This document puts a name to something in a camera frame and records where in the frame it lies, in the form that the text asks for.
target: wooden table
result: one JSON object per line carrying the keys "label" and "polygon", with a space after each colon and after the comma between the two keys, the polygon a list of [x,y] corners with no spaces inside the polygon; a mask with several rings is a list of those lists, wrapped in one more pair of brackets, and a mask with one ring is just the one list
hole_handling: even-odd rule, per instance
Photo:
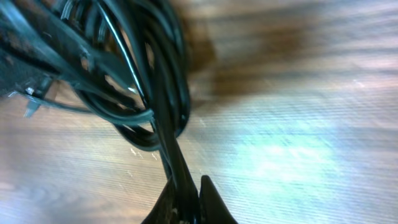
{"label": "wooden table", "polygon": [[[240,223],[398,223],[398,1],[175,0],[192,48],[178,139]],[[61,89],[57,99],[77,101]],[[0,102],[0,223],[139,223],[159,153],[96,116]]]}

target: bundled black wire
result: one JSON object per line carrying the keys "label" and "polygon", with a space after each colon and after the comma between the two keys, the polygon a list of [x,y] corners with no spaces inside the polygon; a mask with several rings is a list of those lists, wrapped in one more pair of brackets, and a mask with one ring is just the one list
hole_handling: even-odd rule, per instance
{"label": "bundled black wire", "polygon": [[[180,23],[168,1],[33,2],[2,0],[0,11],[45,60],[29,57],[4,42],[0,47],[52,78],[67,81],[92,113],[113,123],[134,146],[144,151],[159,150],[166,176],[174,182],[179,203],[185,205],[183,220],[198,218],[197,190],[176,140],[190,113],[187,53]],[[33,10],[25,4],[33,5]],[[107,49],[112,43],[114,48]],[[153,53],[153,62],[148,52]],[[82,66],[82,60],[88,67]],[[135,86],[144,108],[117,91],[106,76],[125,90]],[[140,126],[148,122],[154,132]]]}

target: glossy surface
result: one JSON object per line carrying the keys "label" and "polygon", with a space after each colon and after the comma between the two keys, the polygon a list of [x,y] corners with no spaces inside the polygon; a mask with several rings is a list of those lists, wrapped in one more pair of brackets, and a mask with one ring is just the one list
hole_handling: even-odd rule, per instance
{"label": "glossy surface", "polygon": [[[398,222],[397,1],[174,1],[192,48],[178,139],[239,223]],[[57,99],[79,103],[62,86]],[[159,154],[100,118],[0,101],[0,223],[139,223]]]}

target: wooden surface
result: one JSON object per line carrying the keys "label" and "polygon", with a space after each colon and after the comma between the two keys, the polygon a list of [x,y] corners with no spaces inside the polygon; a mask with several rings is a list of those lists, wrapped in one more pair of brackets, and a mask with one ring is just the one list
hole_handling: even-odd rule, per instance
{"label": "wooden surface", "polygon": [[[398,1],[175,0],[192,48],[178,139],[240,223],[398,223]],[[75,101],[61,89],[58,100]],[[0,223],[139,223],[159,153],[95,116],[0,102]]]}

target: black plastic object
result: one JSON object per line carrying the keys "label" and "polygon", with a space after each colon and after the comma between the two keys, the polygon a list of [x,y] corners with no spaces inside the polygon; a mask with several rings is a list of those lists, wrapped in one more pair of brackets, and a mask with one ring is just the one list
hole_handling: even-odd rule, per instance
{"label": "black plastic object", "polygon": [[[45,58],[3,50],[50,78],[68,82],[92,113],[113,123],[134,146],[159,150],[169,181],[144,223],[235,223],[207,177],[199,198],[176,140],[190,114],[188,57],[168,1],[59,0],[46,5],[2,0],[0,12]],[[107,77],[124,91],[136,88],[144,107]],[[42,92],[48,86],[43,83]],[[44,95],[24,96],[34,105],[87,112],[46,101]],[[150,123],[153,131],[140,127],[142,123]]]}

